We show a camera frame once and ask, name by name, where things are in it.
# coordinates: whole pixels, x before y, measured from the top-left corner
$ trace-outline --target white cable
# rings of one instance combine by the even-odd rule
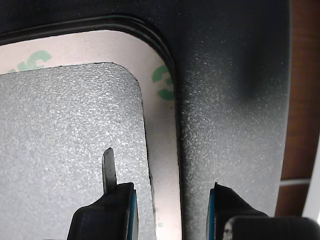
[[[304,179],[304,178],[297,178],[297,179],[288,179],[288,180],[281,180],[281,186],[292,186],[292,185],[308,185],[310,184],[311,179]]]
[[[320,225],[320,143],[316,152],[308,195],[305,200],[303,217],[311,218]]]

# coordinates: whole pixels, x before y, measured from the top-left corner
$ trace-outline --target textured gray surface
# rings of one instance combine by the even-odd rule
[[[288,116],[290,2],[11,0],[1,5],[0,31],[113,13],[159,30],[178,73],[183,238],[203,240],[215,180],[275,212]],[[51,14],[57,5],[59,14]]]
[[[0,76],[0,239],[66,239],[103,194],[102,154],[137,190],[139,239],[155,239],[141,93],[113,63]]]

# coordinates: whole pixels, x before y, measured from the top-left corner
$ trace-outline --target black plastic surface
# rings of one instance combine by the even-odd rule
[[[223,240],[225,225],[229,219],[237,216],[268,217],[254,209],[231,188],[215,184],[214,189],[215,239]]]
[[[320,227],[303,217],[236,217],[232,240],[319,240]]]
[[[134,184],[123,183],[73,215],[67,240],[126,240]]]

